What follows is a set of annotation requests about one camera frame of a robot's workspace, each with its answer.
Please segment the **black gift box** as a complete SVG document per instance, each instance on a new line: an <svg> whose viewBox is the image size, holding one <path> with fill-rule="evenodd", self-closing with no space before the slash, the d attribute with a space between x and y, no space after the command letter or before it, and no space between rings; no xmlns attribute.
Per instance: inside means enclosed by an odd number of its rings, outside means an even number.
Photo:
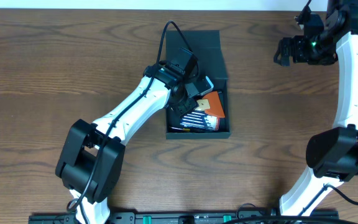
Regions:
<svg viewBox="0 0 358 224"><path fill-rule="evenodd" d="M193 129L190 132L180 131L180 119L171 110L166 114L167 139L227 139L231 135L229 100L227 92L228 75L221 52L218 30L184 30L183 35L198 58L200 74L206 75L214 85L213 90L219 95L224 111L224 118L219 120L216 131Z"/></svg>

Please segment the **orange scraper wooden handle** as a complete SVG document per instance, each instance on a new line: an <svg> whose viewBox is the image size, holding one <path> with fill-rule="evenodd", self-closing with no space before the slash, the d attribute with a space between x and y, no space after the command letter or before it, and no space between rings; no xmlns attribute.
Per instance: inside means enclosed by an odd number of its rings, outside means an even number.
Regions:
<svg viewBox="0 0 358 224"><path fill-rule="evenodd" d="M196 102L198 104L198 107L195 109L196 111L203 111L207 115L217 118L225 118L223 106L217 91L206 94Z"/></svg>

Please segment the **blue precision screwdriver set case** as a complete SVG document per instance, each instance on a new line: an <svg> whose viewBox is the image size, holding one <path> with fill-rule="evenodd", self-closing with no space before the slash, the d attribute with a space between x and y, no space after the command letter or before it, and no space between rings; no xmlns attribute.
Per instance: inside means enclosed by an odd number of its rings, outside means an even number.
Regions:
<svg viewBox="0 0 358 224"><path fill-rule="evenodd" d="M206 114L204 111L193 111L184 115L180 124L186 128L197 128L208 131L219 129L220 118Z"/></svg>

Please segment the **black yellow screwdriver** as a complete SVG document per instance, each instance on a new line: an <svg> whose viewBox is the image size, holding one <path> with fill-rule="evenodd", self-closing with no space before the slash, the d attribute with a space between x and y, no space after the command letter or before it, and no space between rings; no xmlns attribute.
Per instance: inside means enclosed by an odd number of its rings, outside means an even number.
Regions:
<svg viewBox="0 0 358 224"><path fill-rule="evenodd" d="M181 132L184 132L184 133L189 133L191 131L190 128L181 128L181 127L172 127L172 126L170 126L169 128L172 129L172 130L181 131Z"/></svg>

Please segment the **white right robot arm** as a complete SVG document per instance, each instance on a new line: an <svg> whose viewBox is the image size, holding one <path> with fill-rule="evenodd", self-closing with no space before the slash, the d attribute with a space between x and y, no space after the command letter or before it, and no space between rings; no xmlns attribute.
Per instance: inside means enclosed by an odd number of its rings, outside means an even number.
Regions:
<svg viewBox="0 0 358 224"><path fill-rule="evenodd" d="M306 147L306 169L279 200L279 213L308 217L323 199L358 176L358 0L329 1L326 17L309 6L295 17L302 35L278 43L274 62L339 66L337 110L330 130Z"/></svg>

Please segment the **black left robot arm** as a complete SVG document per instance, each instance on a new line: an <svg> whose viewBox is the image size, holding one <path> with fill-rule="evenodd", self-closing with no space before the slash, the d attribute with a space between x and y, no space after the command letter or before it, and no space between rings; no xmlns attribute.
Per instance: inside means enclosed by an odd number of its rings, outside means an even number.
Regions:
<svg viewBox="0 0 358 224"><path fill-rule="evenodd" d="M169 107L181 118L198 106L186 90L197 68L194 53L179 48L173 59L148 66L136 89L108 114L71 126L55 174L73 195L67 210L79 223L108 220L107 197L120 177L126 145L154 113Z"/></svg>

